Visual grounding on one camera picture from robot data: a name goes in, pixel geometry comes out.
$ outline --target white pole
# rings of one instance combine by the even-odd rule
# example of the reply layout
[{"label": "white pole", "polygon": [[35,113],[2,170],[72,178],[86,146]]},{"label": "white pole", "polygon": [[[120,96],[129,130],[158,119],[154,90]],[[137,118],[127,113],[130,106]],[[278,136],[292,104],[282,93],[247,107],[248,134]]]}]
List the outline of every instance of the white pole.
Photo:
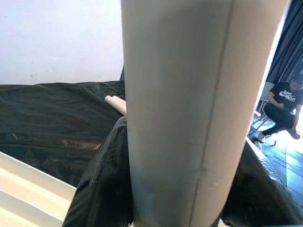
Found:
[{"label": "white pole", "polygon": [[288,0],[122,0],[135,227],[214,226]]},{"label": "white pole", "polygon": [[106,96],[104,98],[105,102],[120,112],[122,115],[126,115],[126,106],[121,104],[119,101],[115,100],[111,96]]},{"label": "white pole", "polygon": [[122,105],[126,106],[126,101],[124,101],[123,99],[119,98],[118,96],[113,96],[113,99],[117,100],[119,103],[121,103]]}]

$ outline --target nike logo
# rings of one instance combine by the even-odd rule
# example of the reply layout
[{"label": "nike logo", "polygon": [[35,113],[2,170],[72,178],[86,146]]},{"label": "nike logo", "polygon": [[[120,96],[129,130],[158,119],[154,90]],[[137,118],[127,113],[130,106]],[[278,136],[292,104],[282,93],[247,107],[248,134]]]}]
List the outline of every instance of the nike logo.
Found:
[{"label": "nike logo", "polygon": [[288,91],[280,91],[279,93],[280,96],[284,97],[285,99],[287,99],[288,101],[294,102],[295,101],[295,97],[291,92]]}]

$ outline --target white chair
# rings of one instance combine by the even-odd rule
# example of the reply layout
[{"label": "white chair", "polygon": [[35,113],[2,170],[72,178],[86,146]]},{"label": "white chair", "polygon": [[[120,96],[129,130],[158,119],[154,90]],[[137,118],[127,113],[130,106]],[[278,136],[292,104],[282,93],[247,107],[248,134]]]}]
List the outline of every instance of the white chair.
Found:
[{"label": "white chair", "polygon": [[258,111],[254,111],[254,114],[256,114],[259,119],[256,120],[255,122],[253,122],[251,124],[251,126],[253,126],[254,124],[262,121],[262,123],[257,127],[255,128],[254,130],[252,130],[249,135],[253,135],[263,124],[265,124],[268,120],[270,120],[269,117],[267,117],[267,115],[264,113],[263,111],[263,107],[265,106],[265,104],[267,103],[268,99],[267,99],[267,96],[269,94],[269,91],[274,87],[274,84],[273,83],[270,83],[270,82],[265,82],[265,85],[264,85],[264,88],[263,88],[263,91],[262,91],[262,94],[261,94],[261,98],[260,98],[260,107],[258,108]]}]

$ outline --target black t-shirt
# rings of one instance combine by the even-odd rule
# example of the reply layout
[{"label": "black t-shirt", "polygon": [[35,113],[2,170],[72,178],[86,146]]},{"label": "black t-shirt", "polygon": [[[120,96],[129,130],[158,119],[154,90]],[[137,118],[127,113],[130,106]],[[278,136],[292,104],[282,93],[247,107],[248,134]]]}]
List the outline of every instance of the black t-shirt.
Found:
[{"label": "black t-shirt", "polygon": [[303,104],[303,90],[292,91],[289,82],[279,82],[270,91],[275,94],[275,101],[283,103],[288,111]]}]

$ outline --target black pants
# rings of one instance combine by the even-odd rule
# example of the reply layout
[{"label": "black pants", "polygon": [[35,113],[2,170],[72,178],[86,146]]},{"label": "black pants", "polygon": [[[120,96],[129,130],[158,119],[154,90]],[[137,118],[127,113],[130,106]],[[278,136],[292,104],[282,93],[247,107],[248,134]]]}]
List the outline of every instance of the black pants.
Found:
[{"label": "black pants", "polygon": [[264,108],[266,115],[276,124],[274,127],[263,131],[264,135],[271,135],[282,130],[289,130],[294,125],[294,115],[285,110],[280,110],[272,103],[267,103]]}]

